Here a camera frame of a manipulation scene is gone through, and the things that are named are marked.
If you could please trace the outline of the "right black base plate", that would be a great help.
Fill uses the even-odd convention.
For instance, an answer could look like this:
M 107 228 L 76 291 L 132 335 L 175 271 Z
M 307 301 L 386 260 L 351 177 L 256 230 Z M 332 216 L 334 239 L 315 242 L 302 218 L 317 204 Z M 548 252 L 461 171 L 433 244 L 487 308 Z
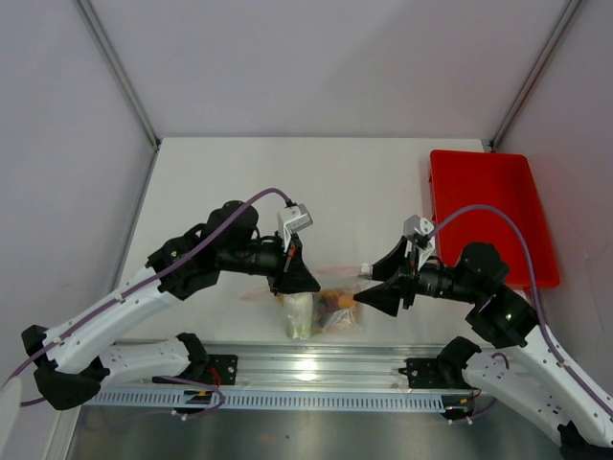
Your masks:
M 439 358 L 406 358 L 397 372 L 412 389 L 466 389 L 459 369 Z

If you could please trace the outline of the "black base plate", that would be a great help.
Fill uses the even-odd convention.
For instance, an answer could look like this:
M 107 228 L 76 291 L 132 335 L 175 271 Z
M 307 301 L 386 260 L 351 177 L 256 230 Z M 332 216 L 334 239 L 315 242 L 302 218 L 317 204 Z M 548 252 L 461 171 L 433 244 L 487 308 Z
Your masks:
M 412 389 L 466 389 L 459 369 L 439 358 L 406 358 L 397 372 Z
M 176 375 L 176 379 L 196 381 L 215 386 L 236 384 L 238 374 L 237 355 L 208 355 L 205 361 L 190 364 Z

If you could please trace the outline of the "red plastic bin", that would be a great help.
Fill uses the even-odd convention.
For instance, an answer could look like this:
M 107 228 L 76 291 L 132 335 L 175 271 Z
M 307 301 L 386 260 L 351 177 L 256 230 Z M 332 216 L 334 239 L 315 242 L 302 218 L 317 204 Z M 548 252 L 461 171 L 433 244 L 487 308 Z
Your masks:
M 471 242 L 495 246 L 509 268 L 507 284 L 532 286 L 523 248 L 530 252 L 538 288 L 556 288 L 560 275 L 547 220 L 527 158 L 519 154 L 435 149 L 430 153 L 433 218 L 443 222 L 470 205 L 488 210 L 468 211 L 448 223 L 437 236 L 439 257 L 448 265 L 459 261 Z

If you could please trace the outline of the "left aluminium frame post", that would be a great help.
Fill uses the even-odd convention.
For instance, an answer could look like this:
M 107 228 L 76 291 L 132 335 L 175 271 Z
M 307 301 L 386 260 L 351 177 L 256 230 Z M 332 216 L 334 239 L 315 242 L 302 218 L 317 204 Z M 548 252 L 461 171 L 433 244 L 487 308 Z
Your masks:
M 112 40 L 100 19 L 92 1 L 75 0 L 73 4 L 79 17 L 90 34 L 104 64 L 115 81 L 126 106 L 142 130 L 148 144 L 154 151 L 159 150 L 161 139 L 151 122 Z

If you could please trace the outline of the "clear zip top bag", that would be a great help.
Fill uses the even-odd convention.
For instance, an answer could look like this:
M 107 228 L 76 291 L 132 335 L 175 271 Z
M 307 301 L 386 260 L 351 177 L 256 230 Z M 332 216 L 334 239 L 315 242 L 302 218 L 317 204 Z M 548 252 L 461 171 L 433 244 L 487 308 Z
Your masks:
M 339 265 L 317 268 L 314 271 L 315 279 L 320 284 L 320 291 L 311 293 L 313 296 L 313 316 L 312 316 L 312 337 L 320 334 L 349 334 L 357 333 L 363 329 L 364 306 L 355 302 L 354 324 L 346 330 L 340 332 L 326 333 L 322 330 L 319 324 L 319 300 L 321 292 L 326 289 L 338 289 L 351 293 L 352 297 L 366 288 L 370 282 L 370 267 L 366 264 L 362 265 Z M 246 292 L 240 296 L 240 300 L 255 305 L 266 305 L 269 307 L 275 306 L 278 308 L 281 319 L 284 325 L 283 313 L 283 297 L 284 294 L 273 294 L 266 289 L 253 290 Z

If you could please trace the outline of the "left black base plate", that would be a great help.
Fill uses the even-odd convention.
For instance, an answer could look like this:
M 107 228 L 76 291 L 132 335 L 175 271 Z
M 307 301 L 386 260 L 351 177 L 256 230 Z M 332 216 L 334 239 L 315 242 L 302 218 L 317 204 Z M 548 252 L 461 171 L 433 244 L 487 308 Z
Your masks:
M 190 364 L 176 375 L 176 379 L 196 381 L 215 386 L 236 384 L 238 374 L 237 355 L 208 355 L 205 361 Z

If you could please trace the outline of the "right aluminium frame post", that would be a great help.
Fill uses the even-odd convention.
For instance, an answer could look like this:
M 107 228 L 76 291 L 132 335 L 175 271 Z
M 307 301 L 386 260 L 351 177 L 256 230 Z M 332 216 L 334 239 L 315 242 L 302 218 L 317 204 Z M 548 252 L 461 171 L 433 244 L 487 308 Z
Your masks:
M 496 126 L 491 137 L 485 143 L 488 152 L 497 152 L 507 139 L 511 129 L 527 106 L 533 92 L 545 76 L 558 50 L 571 32 L 582 10 L 588 4 L 585 0 L 565 1 L 552 29 L 546 35 L 531 67 L 522 80 L 511 104 L 505 110 L 504 116 Z

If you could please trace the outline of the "aluminium frame post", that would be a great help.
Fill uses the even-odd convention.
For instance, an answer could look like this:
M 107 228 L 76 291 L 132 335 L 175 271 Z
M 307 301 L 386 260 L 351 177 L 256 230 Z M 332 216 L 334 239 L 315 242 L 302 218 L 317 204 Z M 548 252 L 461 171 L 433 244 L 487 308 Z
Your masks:
M 511 129 L 527 106 L 533 92 L 545 76 L 558 50 L 571 32 L 582 10 L 588 4 L 585 0 L 565 1 L 552 29 L 546 35 L 531 67 L 522 80 L 511 104 L 505 110 L 504 116 L 496 126 L 491 137 L 485 143 L 488 152 L 497 152 L 507 139 Z
M 126 106 L 142 130 L 148 144 L 154 151 L 159 150 L 161 139 L 151 122 L 112 40 L 100 19 L 92 1 L 75 0 L 73 4 L 79 17 L 90 34 L 104 64 L 115 81 Z

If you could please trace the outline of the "white green leek toy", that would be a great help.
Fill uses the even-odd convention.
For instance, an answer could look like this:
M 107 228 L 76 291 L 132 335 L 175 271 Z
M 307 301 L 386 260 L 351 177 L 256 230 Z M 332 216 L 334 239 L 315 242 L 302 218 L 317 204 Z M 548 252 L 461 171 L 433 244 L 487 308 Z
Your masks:
M 304 340 L 312 336 L 313 296 L 310 292 L 285 294 L 284 327 L 288 338 Z

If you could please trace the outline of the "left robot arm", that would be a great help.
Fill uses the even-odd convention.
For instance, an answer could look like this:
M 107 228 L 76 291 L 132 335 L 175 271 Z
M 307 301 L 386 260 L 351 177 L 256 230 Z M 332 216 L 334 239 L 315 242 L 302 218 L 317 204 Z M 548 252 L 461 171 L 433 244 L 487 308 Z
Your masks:
M 320 285 L 303 261 L 299 231 L 312 218 L 292 201 L 278 213 L 278 229 L 263 236 L 250 204 L 228 201 L 204 223 L 166 241 L 122 287 L 65 323 L 22 332 L 42 399 L 63 411 L 92 400 L 110 384 L 153 380 L 210 383 L 210 357 L 194 333 L 157 343 L 121 346 L 117 339 L 153 315 L 206 288 L 223 272 L 260 276 L 269 290 L 306 300 Z

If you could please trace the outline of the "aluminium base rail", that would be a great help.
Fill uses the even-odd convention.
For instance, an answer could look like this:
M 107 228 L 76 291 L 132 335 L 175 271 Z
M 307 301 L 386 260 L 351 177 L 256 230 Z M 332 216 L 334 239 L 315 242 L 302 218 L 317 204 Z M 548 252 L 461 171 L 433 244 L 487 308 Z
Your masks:
M 349 347 L 214 345 L 207 347 L 196 336 L 150 343 L 114 343 L 68 358 L 57 370 L 79 383 L 103 388 L 137 384 L 187 385 L 193 381 L 175 376 L 208 355 L 237 355 L 238 374 L 234 386 L 222 388 L 261 391 L 358 391 L 406 387 L 397 369 L 400 358 L 390 350 Z

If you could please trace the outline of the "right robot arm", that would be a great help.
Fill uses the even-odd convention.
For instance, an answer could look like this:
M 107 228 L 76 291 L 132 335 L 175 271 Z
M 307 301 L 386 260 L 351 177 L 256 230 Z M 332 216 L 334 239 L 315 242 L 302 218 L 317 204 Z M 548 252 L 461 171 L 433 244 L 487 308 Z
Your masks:
M 427 262 L 400 239 L 394 250 L 373 265 L 374 287 L 354 295 L 358 303 L 390 316 L 413 305 L 416 296 L 465 302 L 471 329 L 498 354 L 529 371 L 525 381 L 496 362 L 465 337 L 452 339 L 429 359 L 408 358 L 401 374 L 412 388 L 481 389 L 537 426 L 565 459 L 609 459 L 612 456 L 612 398 L 573 369 L 537 310 L 510 289 L 509 272 L 490 243 L 468 244 L 455 266 Z M 432 371 L 425 366 L 432 365 Z

